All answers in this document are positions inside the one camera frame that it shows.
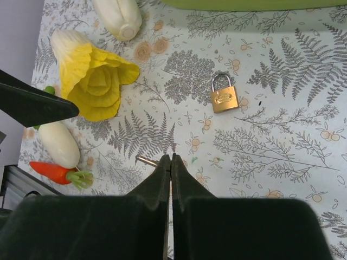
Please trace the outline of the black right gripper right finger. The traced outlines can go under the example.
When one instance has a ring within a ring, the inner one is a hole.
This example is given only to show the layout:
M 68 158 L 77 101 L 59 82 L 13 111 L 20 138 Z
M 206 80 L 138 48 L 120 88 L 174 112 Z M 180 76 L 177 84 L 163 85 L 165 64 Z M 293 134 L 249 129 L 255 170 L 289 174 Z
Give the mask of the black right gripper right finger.
M 331 259 L 318 219 L 297 199 L 218 198 L 171 161 L 175 259 Z

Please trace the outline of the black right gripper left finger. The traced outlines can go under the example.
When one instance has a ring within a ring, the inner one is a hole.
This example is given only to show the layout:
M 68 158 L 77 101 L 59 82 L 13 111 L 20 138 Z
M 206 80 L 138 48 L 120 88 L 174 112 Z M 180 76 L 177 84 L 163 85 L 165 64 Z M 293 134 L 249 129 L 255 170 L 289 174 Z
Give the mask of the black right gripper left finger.
M 171 160 L 124 196 L 31 196 L 1 229 L 1 259 L 167 259 Z

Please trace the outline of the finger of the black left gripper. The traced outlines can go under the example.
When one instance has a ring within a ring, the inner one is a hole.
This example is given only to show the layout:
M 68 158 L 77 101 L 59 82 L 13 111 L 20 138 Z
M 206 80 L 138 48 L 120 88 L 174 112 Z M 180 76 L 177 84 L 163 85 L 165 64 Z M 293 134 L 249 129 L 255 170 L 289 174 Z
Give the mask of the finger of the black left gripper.
M 1 71 L 1 110 L 25 127 L 70 119 L 79 114 L 72 102 L 34 88 Z

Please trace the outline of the brass padlock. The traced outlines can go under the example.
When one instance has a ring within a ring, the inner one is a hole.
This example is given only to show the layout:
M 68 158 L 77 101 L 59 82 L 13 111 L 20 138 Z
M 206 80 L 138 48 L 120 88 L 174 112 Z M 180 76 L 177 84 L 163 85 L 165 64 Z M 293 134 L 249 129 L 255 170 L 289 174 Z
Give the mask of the brass padlock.
M 218 77 L 225 77 L 228 81 L 228 85 L 225 88 L 216 90 L 215 81 Z M 230 109 L 239 108 L 236 88 L 232 85 L 231 78 L 227 73 L 218 73 L 212 78 L 210 96 L 214 113 L 221 113 Z

